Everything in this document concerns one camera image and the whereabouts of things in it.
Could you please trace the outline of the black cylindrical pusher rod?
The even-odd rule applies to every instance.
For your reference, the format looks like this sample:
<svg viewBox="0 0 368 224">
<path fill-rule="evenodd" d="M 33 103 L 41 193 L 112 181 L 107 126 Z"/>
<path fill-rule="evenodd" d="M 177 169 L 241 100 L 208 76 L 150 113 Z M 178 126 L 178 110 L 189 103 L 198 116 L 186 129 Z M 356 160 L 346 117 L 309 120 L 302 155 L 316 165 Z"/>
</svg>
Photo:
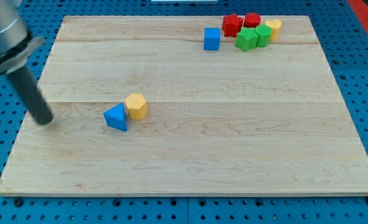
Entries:
<svg viewBox="0 0 368 224">
<path fill-rule="evenodd" d="M 7 80 L 37 124 L 46 125 L 53 120 L 53 113 L 37 87 L 37 83 L 27 65 L 7 74 Z"/>
</svg>

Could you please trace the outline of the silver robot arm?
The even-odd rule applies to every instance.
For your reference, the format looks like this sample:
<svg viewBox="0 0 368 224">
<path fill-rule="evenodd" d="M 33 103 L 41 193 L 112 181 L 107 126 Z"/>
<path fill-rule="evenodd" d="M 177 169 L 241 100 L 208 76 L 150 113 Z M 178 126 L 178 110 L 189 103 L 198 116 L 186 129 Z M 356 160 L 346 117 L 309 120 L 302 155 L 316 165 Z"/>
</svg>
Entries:
<svg viewBox="0 0 368 224">
<path fill-rule="evenodd" d="M 18 11 L 20 3 L 0 0 L 0 75 L 6 76 L 34 121 L 46 125 L 54 116 L 27 66 L 44 38 L 32 35 Z"/>
</svg>

